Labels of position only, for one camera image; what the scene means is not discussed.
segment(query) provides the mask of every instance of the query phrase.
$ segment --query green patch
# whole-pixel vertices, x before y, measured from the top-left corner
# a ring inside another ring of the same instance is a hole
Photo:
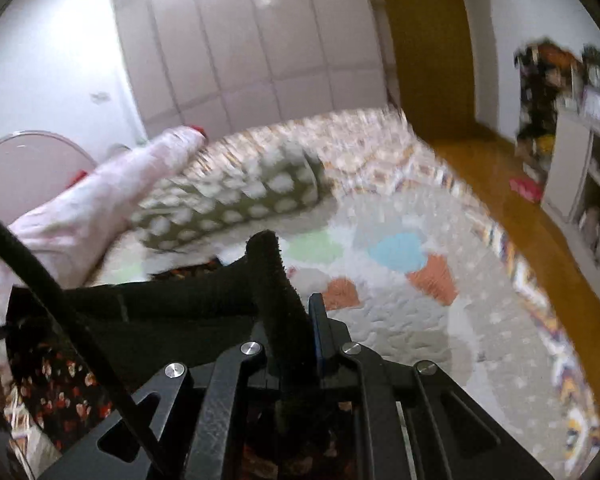
[[[289,241],[286,255],[312,264],[330,264],[344,254],[342,245],[331,239],[325,230],[311,231]]]

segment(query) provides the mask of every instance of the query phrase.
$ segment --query wooden door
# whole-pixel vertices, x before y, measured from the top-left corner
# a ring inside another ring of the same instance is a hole
[[[464,0],[385,2],[402,108],[414,130],[425,140],[464,136],[475,127],[474,68]]]

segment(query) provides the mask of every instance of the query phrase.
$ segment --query blue patch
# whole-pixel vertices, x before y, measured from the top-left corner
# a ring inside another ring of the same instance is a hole
[[[399,233],[383,238],[367,252],[380,265],[406,274],[427,265],[427,255],[422,252],[423,241],[417,232]]]

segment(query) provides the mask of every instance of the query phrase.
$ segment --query white shelving unit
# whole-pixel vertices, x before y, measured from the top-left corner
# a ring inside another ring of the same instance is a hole
[[[591,155],[596,137],[600,139],[599,123],[573,112],[560,112],[542,209],[564,234],[580,272],[600,298],[600,266],[576,224],[585,203],[587,176],[600,187],[600,171]]]

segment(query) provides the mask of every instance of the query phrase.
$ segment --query pink object on floor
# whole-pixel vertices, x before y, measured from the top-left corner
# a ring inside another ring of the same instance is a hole
[[[542,200],[544,189],[529,177],[511,178],[509,179],[509,186],[512,191],[529,200],[529,202],[537,204]]]

